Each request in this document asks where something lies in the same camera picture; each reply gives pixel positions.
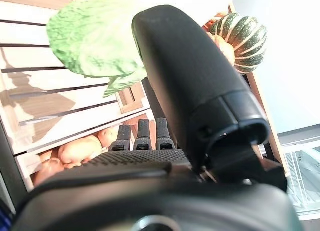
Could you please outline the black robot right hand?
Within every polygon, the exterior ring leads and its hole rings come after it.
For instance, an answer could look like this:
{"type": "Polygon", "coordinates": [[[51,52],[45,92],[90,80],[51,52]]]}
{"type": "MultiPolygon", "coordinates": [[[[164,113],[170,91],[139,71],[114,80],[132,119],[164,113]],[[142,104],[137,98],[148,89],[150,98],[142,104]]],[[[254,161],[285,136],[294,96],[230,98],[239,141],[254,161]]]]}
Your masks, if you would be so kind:
{"type": "Polygon", "coordinates": [[[301,231],[282,166],[258,158],[261,105],[207,34],[162,5],[132,21],[178,150],[109,151],[50,178],[14,231],[301,231]]]}

